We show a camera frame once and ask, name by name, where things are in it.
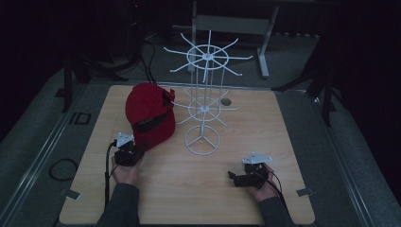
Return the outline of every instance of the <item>human arm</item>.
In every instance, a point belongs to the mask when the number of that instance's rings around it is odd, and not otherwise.
[[[116,186],[104,213],[97,222],[98,227],[133,227],[139,226],[138,202],[139,202],[139,166],[140,160],[135,166],[115,167],[113,161],[113,178]]]
[[[268,181],[275,186],[272,180],[273,169],[265,164],[269,172]],[[279,198],[277,190],[265,182],[262,188],[248,187],[248,192],[256,200],[262,213],[262,218],[265,220],[265,226],[269,227],[292,227],[296,226],[287,212],[285,205]]]

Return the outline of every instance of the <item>red cap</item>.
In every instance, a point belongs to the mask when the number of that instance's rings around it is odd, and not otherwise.
[[[125,111],[138,148],[149,150],[174,133],[176,125],[172,103],[174,98],[174,90],[168,92],[148,82],[132,88]]]

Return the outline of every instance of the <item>human hand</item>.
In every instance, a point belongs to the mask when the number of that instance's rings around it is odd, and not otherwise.
[[[142,163],[140,159],[135,166],[118,166],[116,167],[115,157],[112,158],[113,163],[113,178],[117,183],[128,183],[134,186],[139,184],[139,166]]]
[[[264,165],[269,172],[268,181],[271,182],[274,186],[276,186],[276,184],[272,180],[273,179],[272,173],[274,173],[274,170],[272,168],[270,168],[268,165],[266,165],[266,164],[264,164]],[[262,188],[260,188],[260,189],[257,189],[256,187],[253,187],[253,186],[247,187],[247,191],[251,194],[251,196],[253,196],[253,198],[257,202],[278,196],[278,192],[274,189],[274,187],[272,187],[267,182],[265,182],[263,184]]]

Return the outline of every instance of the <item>light wood surface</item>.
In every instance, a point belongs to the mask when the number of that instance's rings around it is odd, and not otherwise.
[[[61,210],[64,224],[93,224],[104,208],[106,150],[121,131],[131,134],[124,108],[131,86],[113,86],[99,114],[71,189],[80,193],[77,201],[67,199]],[[188,105],[183,87],[173,88],[176,102]],[[245,188],[234,187],[227,171],[243,175],[242,159],[253,151],[273,158],[269,165],[283,186],[288,210],[295,223],[315,219],[288,132],[275,94],[270,91],[226,90],[232,100],[215,120],[207,123],[220,135],[216,152],[200,156],[184,144],[186,132],[200,122],[190,119],[177,125],[163,144],[149,150],[141,164],[139,217],[143,224],[262,224],[255,201]],[[188,110],[175,106],[176,121],[188,117]],[[111,195],[115,182],[111,179]]]

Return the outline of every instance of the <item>forearm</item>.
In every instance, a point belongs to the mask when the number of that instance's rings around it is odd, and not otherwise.
[[[269,227],[292,227],[296,226],[292,222],[291,216],[280,198],[273,197],[259,202],[265,226]]]
[[[139,189],[137,187],[118,183],[106,210],[97,222],[97,227],[139,226],[138,202]]]

